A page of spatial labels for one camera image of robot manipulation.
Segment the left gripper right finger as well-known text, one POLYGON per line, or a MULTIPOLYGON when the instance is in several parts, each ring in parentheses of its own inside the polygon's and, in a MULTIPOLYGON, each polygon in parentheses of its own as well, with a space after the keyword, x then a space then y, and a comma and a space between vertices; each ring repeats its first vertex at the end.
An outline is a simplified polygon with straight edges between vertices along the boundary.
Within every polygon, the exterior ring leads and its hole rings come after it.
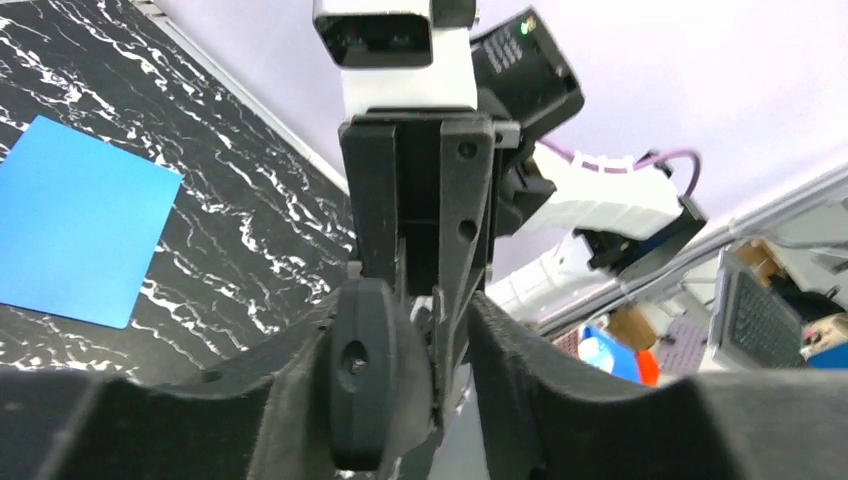
POLYGON ((515 322, 468 308, 494 479, 843 479, 847 375, 698 374, 659 388, 614 377, 515 322))

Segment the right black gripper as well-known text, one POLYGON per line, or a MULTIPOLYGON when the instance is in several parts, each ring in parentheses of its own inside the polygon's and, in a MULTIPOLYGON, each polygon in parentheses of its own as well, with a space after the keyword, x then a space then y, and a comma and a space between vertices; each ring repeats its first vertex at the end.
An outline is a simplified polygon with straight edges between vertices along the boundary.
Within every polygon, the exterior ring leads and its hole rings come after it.
POLYGON ((438 422, 447 424, 455 333, 493 244, 500 153, 515 121, 472 111, 378 111, 339 128, 362 275, 395 291, 433 288, 438 422))

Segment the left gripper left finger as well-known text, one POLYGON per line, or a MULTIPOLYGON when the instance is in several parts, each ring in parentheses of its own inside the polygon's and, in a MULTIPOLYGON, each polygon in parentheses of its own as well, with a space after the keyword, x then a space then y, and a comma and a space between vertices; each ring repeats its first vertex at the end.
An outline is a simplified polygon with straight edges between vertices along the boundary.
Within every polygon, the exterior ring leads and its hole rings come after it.
POLYGON ((177 384, 76 370, 1 375, 5 479, 332 479, 331 294, 177 384))

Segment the black remote control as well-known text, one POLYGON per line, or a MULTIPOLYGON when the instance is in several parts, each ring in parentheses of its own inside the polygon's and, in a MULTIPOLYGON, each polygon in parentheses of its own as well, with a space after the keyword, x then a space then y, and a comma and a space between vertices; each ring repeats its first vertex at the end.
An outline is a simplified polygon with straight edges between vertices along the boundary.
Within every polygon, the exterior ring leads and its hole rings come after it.
POLYGON ((329 331, 330 447, 340 470, 376 471, 429 436, 432 372, 419 329, 381 279, 346 282, 329 331))

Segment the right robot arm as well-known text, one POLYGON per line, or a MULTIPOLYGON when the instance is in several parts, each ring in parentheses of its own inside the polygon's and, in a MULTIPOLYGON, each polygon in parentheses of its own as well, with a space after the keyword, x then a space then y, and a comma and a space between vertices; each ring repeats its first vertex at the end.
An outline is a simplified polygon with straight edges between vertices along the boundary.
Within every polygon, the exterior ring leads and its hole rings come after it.
POLYGON ((444 423, 481 298, 516 324, 609 275, 641 277, 704 226, 659 157, 543 143, 584 97, 527 9, 478 38, 471 1, 318 1, 343 79, 357 235, 332 331, 333 420, 444 423))

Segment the blue foam pad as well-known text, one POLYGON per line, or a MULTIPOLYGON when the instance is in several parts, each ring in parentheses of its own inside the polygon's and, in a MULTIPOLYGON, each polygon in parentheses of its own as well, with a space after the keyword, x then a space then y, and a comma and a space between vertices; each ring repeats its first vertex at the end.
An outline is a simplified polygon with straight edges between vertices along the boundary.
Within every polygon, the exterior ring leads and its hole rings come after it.
POLYGON ((1 302, 128 326, 180 174, 38 116, 1 164, 1 302))

